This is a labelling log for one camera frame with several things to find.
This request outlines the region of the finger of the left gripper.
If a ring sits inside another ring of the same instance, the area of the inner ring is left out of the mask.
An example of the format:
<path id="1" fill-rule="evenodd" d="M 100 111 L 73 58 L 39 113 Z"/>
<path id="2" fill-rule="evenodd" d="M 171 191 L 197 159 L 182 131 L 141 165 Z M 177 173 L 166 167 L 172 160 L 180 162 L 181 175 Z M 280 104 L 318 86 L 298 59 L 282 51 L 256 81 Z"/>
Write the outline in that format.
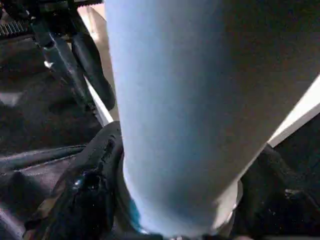
<path id="1" fill-rule="evenodd" d="M 104 106 L 107 110 L 112 110 L 116 104 L 116 97 L 104 76 L 100 53 L 92 37 L 83 32 L 77 33 L 72 37 L 71 50 Z"/>
<path id="2" fill-rule="evenodd" d="M 53 72 L 56 79 L 65 83 L 81 109 L 86 112 L 94 111 L 96 106 L 83 71 L 67 42 L 52 32 L 46 32 L 40 40 L 40 48 L 45 65 Z"/>

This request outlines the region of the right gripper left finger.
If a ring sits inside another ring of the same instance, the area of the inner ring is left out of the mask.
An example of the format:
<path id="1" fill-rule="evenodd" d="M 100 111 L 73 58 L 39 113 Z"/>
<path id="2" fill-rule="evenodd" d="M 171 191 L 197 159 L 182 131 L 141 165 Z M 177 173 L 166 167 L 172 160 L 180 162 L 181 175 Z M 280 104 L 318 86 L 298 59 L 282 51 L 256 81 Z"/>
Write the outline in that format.
<path id="1" fill-rule="evenodd" d="M 101 240 L 113 228 L 116 172 L 123 154 L 119 121 L 76 155 L 50 196 L 24 224 L 26 240 Z"/>

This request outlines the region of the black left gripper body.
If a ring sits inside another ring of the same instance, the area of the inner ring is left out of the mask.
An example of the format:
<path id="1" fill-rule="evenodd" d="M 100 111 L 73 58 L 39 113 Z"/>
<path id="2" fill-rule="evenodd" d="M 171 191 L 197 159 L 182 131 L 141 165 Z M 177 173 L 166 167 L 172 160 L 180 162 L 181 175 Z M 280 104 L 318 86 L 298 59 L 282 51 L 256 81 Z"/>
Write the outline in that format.
<path id="1" fill-rule="evenodd" d="M 55 36 L 67 42 L 91 43 L 89 31 L 78 13 L 80 7 L 102 4 L 102 0 L 2 0 L 0 41 L 33 36 L 36 42 L 48 43 Z"/>

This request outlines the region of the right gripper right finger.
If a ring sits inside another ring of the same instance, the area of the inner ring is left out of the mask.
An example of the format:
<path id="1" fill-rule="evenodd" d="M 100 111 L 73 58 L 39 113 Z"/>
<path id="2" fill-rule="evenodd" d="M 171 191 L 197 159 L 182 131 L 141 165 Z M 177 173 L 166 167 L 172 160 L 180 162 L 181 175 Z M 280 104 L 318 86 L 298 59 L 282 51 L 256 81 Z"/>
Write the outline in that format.
<path id="1" fill-rule="evenodd" d="M 232 236 L 320 238 L 320 170 L 293 170 L 267 145 L 241 178 Z"/>

